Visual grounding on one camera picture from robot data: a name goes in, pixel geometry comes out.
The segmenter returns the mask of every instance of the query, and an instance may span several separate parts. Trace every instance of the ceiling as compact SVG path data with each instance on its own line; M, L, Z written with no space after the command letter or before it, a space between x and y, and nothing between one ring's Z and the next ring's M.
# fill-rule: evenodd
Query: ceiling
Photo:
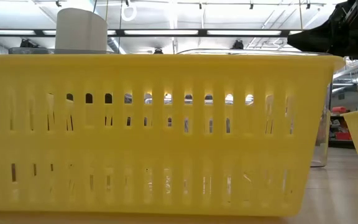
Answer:
M131 0L127 7L125 0L99 0L95 13L106 19L109 29L311 29L325 22L339 2L301 0L300 7L299 0ZM55 0L0 0L0 29L55 29L59 10L92 11L95 2L65 0L60 4L58 7ZM54 37L29 39L42 47L55 46ZM156 47L172 54L195 48L228 49L236 39L251 50L296 50L286 44L286 38L121 37L118 42L129 54L147 54ZM7 49L20 42L20 37L0 37L0 45Z

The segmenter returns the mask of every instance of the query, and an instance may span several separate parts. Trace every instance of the floor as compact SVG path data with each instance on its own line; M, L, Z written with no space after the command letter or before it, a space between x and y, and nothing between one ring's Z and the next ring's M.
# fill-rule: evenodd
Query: floor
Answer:
M312 168L301 212L295 217L176 217L69 213L0 213L0 224L46 223L358 223L358 157L354 149L329 149L328 165Z

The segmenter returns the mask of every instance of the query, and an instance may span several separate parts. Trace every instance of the red object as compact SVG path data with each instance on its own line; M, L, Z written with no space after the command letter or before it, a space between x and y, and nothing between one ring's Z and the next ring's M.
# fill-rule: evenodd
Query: red object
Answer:
M333 113L346 113L346 107L344 106L333 107Z
M335 137L338 140L352 140L350 133L335 133Z

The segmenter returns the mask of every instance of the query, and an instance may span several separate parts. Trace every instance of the white cylindrical container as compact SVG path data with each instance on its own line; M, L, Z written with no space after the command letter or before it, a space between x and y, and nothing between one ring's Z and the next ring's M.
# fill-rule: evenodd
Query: white cylindrical container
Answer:
M56 49L106 50L107 23L82 9L62 9L57 14Z

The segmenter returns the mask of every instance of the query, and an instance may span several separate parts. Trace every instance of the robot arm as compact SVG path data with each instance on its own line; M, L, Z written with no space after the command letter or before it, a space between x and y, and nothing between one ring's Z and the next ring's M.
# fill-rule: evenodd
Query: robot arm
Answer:
M337 4L323 25L288 36L288 44L304 52L358 59L358 0Z

